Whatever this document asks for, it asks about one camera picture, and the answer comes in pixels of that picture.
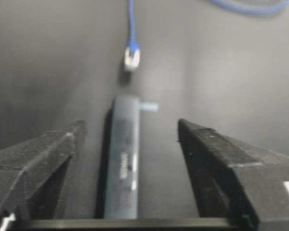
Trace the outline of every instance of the gray surface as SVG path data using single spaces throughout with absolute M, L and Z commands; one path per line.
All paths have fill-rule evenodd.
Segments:
M 270 18 L 207 0 L 135 7 L 141 67 L 120 86 L 126 1 L 0 0 L 0 148 L 85 119 L 79 218 L 93 214 L 104 117 L 118 92 L 160 104 L 141 116 L 140 217 L 196 215 L 175 142 L 180 117 L 289 154 L 289 7 Z

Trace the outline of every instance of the gray background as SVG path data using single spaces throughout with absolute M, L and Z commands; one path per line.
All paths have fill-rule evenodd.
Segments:
M 103 124 L 114 96 L 157 102 L 141 116 L 139 215 L 193 217 L 177 120 L 289 154 L 289 7 L 275 17 L 207 0 L 136 0 L 141 66 L 120 81 L 125 0 L 0 0 L 0 148 L 84 119 L 70 217 L 94 214 Z

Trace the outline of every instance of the blue ethernet cable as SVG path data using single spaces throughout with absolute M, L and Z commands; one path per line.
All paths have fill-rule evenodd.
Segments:
M 237 0 L 211 0 L 211 2 L 230 11 L 249 15 L 274 14 L 289 4 L 289 0 L 277 1 L 277 3 L 275 0 L 273 3 L 266 5 L 255 4 L 255 1 L 254 3 L 252 1 L 252 3 L 243 3 Z
M 140 46 L 136 39 L 134 0 L 129 0 L 130 38 L 125 50 L 124 66 L 126 71 L 134 71 L 140 62 Z

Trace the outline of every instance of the cable plug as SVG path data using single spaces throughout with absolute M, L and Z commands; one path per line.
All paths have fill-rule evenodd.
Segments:
M 140 46 L 134 40 L 129 40 L 128 46 L 125 49 L 124 69 L 125 71 L 133 72 L 137 69 L 140 63 Z

